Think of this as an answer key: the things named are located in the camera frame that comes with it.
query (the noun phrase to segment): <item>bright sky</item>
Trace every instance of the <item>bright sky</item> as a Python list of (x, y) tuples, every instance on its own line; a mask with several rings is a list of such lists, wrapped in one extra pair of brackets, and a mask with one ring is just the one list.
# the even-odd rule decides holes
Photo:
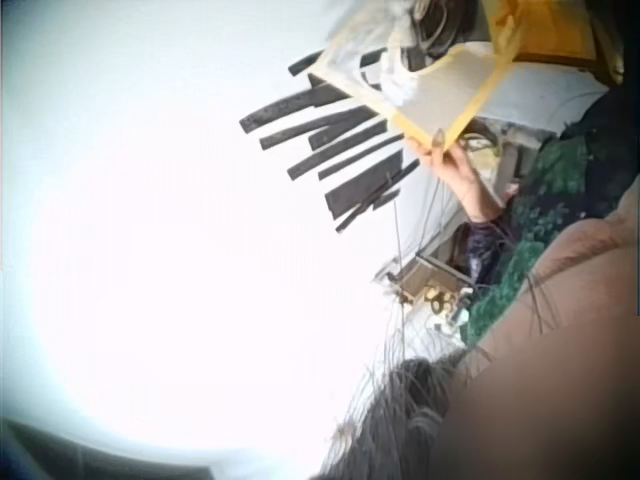
[[(262, 152), (238, 120), (306, 88), (286, 67), (341, 11), (7, 8), (5, 414), (115, 453), (224, 464), (226, 478), (268, 478), (251, 448), (317, 467), (397, 317), (370, 283), (397, 253), (393, 208), (337, 235), (322, 195), (358, 170), (292, 183), (305, 141)], [(405, 246), (428, 181), (403, 184)]]

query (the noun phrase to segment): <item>person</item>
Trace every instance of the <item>person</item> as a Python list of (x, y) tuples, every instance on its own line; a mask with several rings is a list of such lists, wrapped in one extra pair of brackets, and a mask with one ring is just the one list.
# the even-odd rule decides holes
[(392, 366), (316, 480), (640, 478), (637, 50), (622, 11), (622, 85), (543, 145), (504, 208), (459, 144), (410, 141), (469, 217), (471, 341)]

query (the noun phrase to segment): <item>hair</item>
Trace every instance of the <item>hair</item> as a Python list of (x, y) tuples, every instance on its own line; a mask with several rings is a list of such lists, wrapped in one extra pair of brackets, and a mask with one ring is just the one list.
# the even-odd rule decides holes
[(392, 369), (361, 424), (342, 429), (352, 435), (346, 451), (313, 480), (427, 478), (450, 381), (466, 353), (459, 349), (435, 362), (405, 360)]

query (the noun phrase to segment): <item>hand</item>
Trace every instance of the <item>hand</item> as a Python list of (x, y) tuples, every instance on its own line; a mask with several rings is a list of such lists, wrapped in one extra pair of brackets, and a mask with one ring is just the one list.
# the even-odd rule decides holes
[(433, 137), (431, 148), (420, 144), (415, 138), (407, 139), (409, 147), (427, 168), (431, 169), (453, 192), (462, 194), (480, 183), (469, 157), (458, 143), (443, 151), (444, 132), (438, 130)]
[(447, 184), (472, 222), (489, 222), (502, 214), (502, 207), (482, 183), (460, 145), (454, 143), (446, 152), (443, 150), (442, 130), (433, 137), (431, 148), (424, 147), (414, 138), (407, 141), (422, 164)]

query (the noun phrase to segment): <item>beige clothing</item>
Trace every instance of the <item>beige clothing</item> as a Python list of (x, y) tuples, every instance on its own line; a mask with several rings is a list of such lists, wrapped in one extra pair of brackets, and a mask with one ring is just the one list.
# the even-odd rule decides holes
[(514, 304), (464, 362), (475, 377), (491, 359), (503, 357), (543, 333), (638, 314), (638, 188), (603, 220), (588, 219), (562, 232), (532, 271)]
[(603, 449), (640, 448), (639, 183), (607, 219), (549, 246), (534, 295), (523, 288), (480, 342), (485, 353), (463, 361), (432, 457), (466, 469), (456, 478), (581, 478)]

